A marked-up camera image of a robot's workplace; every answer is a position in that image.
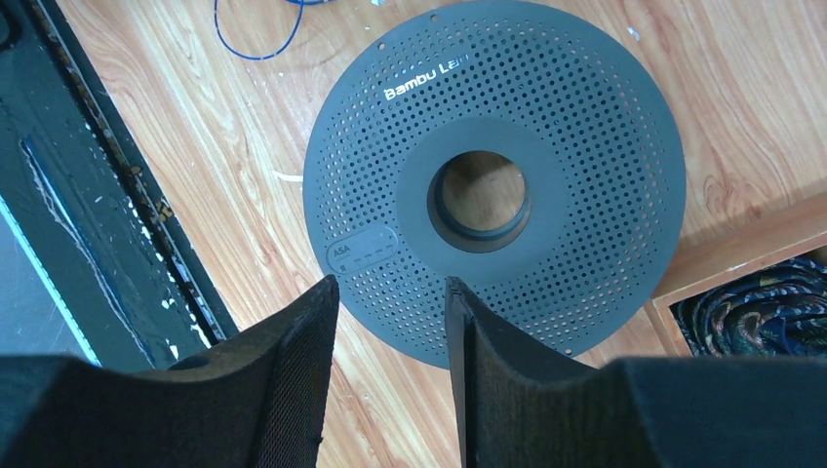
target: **wooden floor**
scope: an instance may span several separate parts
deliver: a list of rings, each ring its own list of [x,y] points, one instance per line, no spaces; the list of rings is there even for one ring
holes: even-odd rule
[[[338,0],[307,8],[281,56],[244,61],[205,0],[60,0],[63,11],[240,327],[321,272],[300,176],[323,100],[345,67],[400,22],[449,1]],[[827,2],[553,3],[626,46],[676,115],[688,180],[683,250],[825,190]],[[296,7],[223,0],[228,40],[281,45]],[[579,359],[686,349],[639,312]],[[458,466],[449,375],[339,319],[320,466]]]

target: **blue wire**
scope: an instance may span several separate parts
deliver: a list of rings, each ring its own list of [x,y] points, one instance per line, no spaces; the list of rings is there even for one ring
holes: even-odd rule
[[[242,53],[236,51],[235,49],[233,49],[233,47],[230,46],[227,43],[227,40],[224,39],[224,35],[223,35],[223,33],[221,33],[221,26],[218,25],[218,0],[216,0],[216,2],[213,5],[213,22],[216,24],[216,34],[218,35],[218,40],[221,41],[221,44],[224,46],[224,48],[226,48],[226,50],[230,51],[231,53],[233,53],[233,55],[235,55],[237,57],[240,57],[242,59],[247,59],[247,60],[268,60],[268,59],[272,59],[272,58],[278,56],[279,54],[281,54],[282,52],[284,52],[285,49],[287,49],[288,46],[290,46],[290,43],[293,42],[293,39],[295,38],[295,32],[298,31],[298,25],[301,23],[301,15],[304,13],[304,7],[305,6],[321,5],[323,3],[332,2],[334,0],[285,0],[285,1],[287,1],[288,3],[292,3],[294,5],[298,5],[298,15],[295,17],[295,24],[293,25],[293,31],[291,31],[290,36],[288,36],[287,41],[285,41],[284,45],[282,45],[282,47],[280,47],[276,52],[274,52],[272,54],[267,54],[266,56],[248,56],[246,54],[242,54]]]

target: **gray spool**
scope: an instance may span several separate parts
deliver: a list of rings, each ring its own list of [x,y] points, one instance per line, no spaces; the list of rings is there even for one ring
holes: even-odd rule
[[[472,150],[525,176],[525,217],[498,240],[434,215],[435,177]],[[304,209],[344,305],[397,350],[448,366],[443,289],[457,276],[573,356],[654,290],[685,173],[663,95],[606,33],[533,3],[461,3],[391,30],[341,76],[310,139]]]

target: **spool center hole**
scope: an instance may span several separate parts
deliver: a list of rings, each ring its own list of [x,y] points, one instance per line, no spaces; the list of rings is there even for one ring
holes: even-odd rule
[[[520,212],[526,182],[508,158],[489,151],[470,151],[445,166],[442,197],[457,223],[475,231],[493,231]]]

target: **wooden frame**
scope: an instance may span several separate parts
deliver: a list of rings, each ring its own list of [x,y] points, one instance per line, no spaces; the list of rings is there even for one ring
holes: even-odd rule
[[[827,246],[827,193],[714,241],[678,252],[645,310],[669,354],[689,347],[670,306],[767,266]]]

